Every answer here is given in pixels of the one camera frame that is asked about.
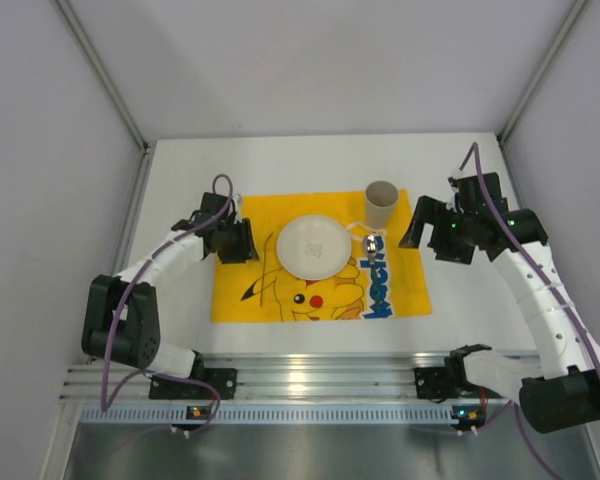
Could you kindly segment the wooden fork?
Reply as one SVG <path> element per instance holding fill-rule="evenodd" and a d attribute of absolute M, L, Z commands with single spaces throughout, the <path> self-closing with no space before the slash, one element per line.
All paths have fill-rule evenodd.
<path fill-rule="evenodd" d="M 267 258 L 268 258 L 268 245 L 273 237 L 273 233 L 271 232 L 269 233 L 269 235 L 266 237 L 264 244 L 263 244 L 263 259 L 262 259 L 262 277 L 261 277 L 261 290 L 259 293 L 259 307 L 263 307 L 264 304 L 264 291 L 266 290 L 266 286 L 265 286 L 265 277 L 267 275 Z"/>

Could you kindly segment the yellow pikachu cloth placemat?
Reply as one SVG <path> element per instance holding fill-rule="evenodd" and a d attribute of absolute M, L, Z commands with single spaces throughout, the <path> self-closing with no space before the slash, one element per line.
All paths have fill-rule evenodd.
<path fill-rule="evenodd" d="M 370 269 L 362 239 L 369 234 L 364 225 L 365 195 L 361 191 L 250 196 L 242 212 L 252 225 L 259 260 L 215 268 L 211 320 L 214 323 L 277 323 L 295 321 L 376 320 L 429 315 L 432 312 L 418 251 L 398 246 L 410 218 L 406 190 L 387 227 L 377 232 L 376 257 L 383 304 L 373 306 Z M 351 235 L 351 255 L 337 275 L 319 281 L 302 280 L 279 263 L 276 241 L 282 228 L 304 215 L 325 215 Z M 266 290 L 259 307 L 263 244 L 269 233 Z"/>

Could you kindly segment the beige paper cup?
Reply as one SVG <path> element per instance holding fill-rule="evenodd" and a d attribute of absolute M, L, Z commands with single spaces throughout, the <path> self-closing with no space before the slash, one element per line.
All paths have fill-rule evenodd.
<path fill-rule="evenodd" d="M 366 225 L 374 230 L 384 228 L 398 203 L 398 189 L 388 181 L 378 180 L 370 183 L 364 194 Z"/>

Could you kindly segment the white paper plate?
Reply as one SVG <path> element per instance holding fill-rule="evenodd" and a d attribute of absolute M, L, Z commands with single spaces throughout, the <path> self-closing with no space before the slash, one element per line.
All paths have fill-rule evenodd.
<path fill-rule="evenodd" d="M 304 215 L 280 231 L 276 255 L 291 275 L 310 281 L 335 276 L 351 255 L 351 237 L 338 221 L 324 215 Z"/>

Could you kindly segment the metal spoon teal handle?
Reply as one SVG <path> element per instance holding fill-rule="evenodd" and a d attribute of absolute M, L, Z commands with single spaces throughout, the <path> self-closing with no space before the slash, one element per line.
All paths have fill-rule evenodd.
<path fill-rule="evenodd" d="M 369 263 L 371 287 L 370 292 L 373 298 L 373 306 L 376 309 L 380 309 L 383 304 L 382 290 L 380 284 L 380 277 L 378 274 L 376 257 L 379 252 L 378 242 L 374 234 L 368 234 L 363 238 L 362 241 L 365 255 Z"/>

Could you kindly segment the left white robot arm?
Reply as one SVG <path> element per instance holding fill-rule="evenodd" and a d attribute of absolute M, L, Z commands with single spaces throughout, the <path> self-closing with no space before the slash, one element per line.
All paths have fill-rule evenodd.
<path fill-rule="evenodd" d="M 167 316 L 159 312 L 158 293 L 210 255 L 223 264 L 258 258 L 250 220 L 239 215 L 235 200 L 206 192 L 200 208 L 176 222 L 153 252 L 116 275 L 92 281 L 82 351 L 143 371 L 200 380 L 202 354 L 162 338 Z"/>

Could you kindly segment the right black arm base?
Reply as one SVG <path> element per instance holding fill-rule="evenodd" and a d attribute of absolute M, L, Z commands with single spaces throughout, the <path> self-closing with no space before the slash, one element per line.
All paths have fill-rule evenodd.
<path fill-rule="evenodd" d="M 445 367 L 416 367 L 413 370 L 417 398 L 434 403 L 443 403 L 454 399 L 488 399 L 486 391 L 470 386 L 458 375 L 450 373 Z"/>

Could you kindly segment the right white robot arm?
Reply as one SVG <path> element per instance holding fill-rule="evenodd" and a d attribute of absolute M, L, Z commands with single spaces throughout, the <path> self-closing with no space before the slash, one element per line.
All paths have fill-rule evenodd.
<path fill-rule="evenodd" d="M 577 311 L 538 216 L 510 209 L 495 173 L 449 183 L 451 201 L 418 199 L 400 247 L 418 248 L 431 225 L 428 246 L 436 259 L 469 265 L 475 250 L 485 252 L 509 287 L 540 359 L 534 371 L 483 344 L 459 347 L 444 360 L 451 388 L 485 388 L 514 402 L 539 433 L 599 421 L 600 346 L 571 321 Z"/>

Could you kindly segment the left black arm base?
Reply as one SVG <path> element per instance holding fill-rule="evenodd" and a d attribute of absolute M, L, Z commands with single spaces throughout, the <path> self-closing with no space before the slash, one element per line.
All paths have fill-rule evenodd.
<path fill-rule="evenodd" d="M 232 400 L 238 371 L 234 368 L 208 368 L 201 379 L 153 376 L 148 397 L 151 400 Z"/>

